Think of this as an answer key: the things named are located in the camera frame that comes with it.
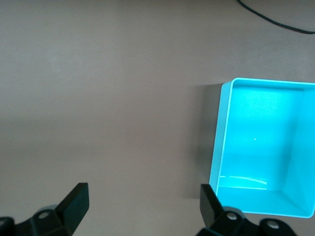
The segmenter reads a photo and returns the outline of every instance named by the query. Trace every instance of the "wire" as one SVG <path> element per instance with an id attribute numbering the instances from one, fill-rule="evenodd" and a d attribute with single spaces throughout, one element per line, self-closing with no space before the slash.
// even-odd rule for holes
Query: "wire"
<path id="1" fill-rule="evenodd" d="M 295 27 L 292 27 L 292 26 L 287 26 L 287 25 L 284 25 L 284 24 L 281 24 L 277 21 L 274 21 L 262 14 L 260 14 L 259 12 L 251 9 L 250 7 L 246 6 L 244 3 L 242 3 L 241 0 L 237 0 L 237 2 L 242 5 L 244 8 L 246 8 L 248 11 L 251 11 L 252 13 L 256 14 L 257 16 L 260 16 L 261 18 L 265 19 L 266 21 L 269 21 L 271 22 L 272 24 L 275 24 L 277 26 L 280 26 L 280 27 L 283 27 L 287 30 L 292 30 L 292 31 L 295 31 L 295 32 L 298 32 L 298 33 L 304 33 L 304 34 L 315 34 L 315 31 L 308 31 L 308 30 L 304 30 L 304 29 L 299 29 L 299 28 L 295 28 Z"/>

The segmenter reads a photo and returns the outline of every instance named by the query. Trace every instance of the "gray tabletop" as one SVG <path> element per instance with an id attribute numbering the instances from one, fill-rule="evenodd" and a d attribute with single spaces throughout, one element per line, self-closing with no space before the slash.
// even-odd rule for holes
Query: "gray tabletop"
<path id="1" fill-rule="evenodd" d="M 244 2 L 314 30 L 313 1 Z M 76 236 L 193 236 L 204 88 L 315 82 L 314 62 L 315 36 L 235 0 L 1 1 L 0 215 L 21 222 L 88 182 Z M 279 218 L 314 235 L 314 217 Z"/>

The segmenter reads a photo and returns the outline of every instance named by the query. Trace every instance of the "cyan container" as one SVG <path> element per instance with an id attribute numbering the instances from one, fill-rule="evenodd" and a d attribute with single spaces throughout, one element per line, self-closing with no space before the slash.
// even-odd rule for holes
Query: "cyan container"
<path id="1" fill-rule="evenodd" d="M 223 206 L 311 217 L 315 84 L 246 78 L 223 84 L 210 185 Z"/>

